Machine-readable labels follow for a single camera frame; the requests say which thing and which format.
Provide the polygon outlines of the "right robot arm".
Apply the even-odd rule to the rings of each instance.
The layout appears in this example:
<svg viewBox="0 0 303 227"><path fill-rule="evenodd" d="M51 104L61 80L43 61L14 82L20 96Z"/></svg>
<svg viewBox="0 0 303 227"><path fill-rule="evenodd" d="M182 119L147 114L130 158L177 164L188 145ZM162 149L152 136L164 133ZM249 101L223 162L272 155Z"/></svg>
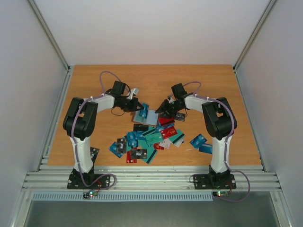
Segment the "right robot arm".
<svg viewBox="0 0 303 227"><path fill-rule="evenodd" d="M172 88L175 101L165 99L156 113L176 117L180 110L196 110L203 114L208 134L212 137L212 161L209 173L192 176L194 188L236 189L234 175L229 168L229 148L237 122L225 97L213 99L187 93L181 83Z"/></svg>

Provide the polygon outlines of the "blue VIP chip card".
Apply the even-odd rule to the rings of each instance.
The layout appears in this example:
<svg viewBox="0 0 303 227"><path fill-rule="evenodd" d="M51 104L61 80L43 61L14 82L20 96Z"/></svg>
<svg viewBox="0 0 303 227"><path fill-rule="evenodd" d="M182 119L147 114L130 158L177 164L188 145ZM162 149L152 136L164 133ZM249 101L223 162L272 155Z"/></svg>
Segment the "blue VIP chip card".
<svg viewBox="0 0 303 227"><path fill-rule="evenodd" d="M139 111L139 116L146 119L149 111L149 105L147 103L142 103L143 109Z"/></svg>

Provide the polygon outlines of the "brown leather card holder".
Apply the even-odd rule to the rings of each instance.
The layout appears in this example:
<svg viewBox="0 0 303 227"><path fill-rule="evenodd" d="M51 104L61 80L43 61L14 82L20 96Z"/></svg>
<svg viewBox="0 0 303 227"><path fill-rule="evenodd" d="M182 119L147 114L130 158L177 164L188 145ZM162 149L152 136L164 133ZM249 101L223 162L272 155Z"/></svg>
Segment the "brown leather card holder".
<svg viewBox="0 0 303 227"><path fill-rule="evenodd" d="M159 114L155 113L155 110L148 110L147 117L141 117L140 112L137 111L134 114L133 122L134 123L140 123L140 124L146 124L150 126L156 126L158 124L158 117Z"/></svg>

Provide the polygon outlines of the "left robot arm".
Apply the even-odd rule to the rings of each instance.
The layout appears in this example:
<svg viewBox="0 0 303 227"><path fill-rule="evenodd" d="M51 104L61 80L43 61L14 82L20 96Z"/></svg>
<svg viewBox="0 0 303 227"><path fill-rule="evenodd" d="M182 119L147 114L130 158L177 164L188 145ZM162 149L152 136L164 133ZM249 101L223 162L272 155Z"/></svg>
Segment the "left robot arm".
<svg viewBox="0 0 303 227"><path fill-rule="evenodd" d="M136 95L138 88L130 88L126 83L115 81L108 91L87 99L74 97L63 121L63 129L70 137L74 152L73 175L84 188L91 188L98 178L94 176L94 163L90 156L90 137L95 129L97 114L107 109L119 107L124 112L143 109Z"/></svg>

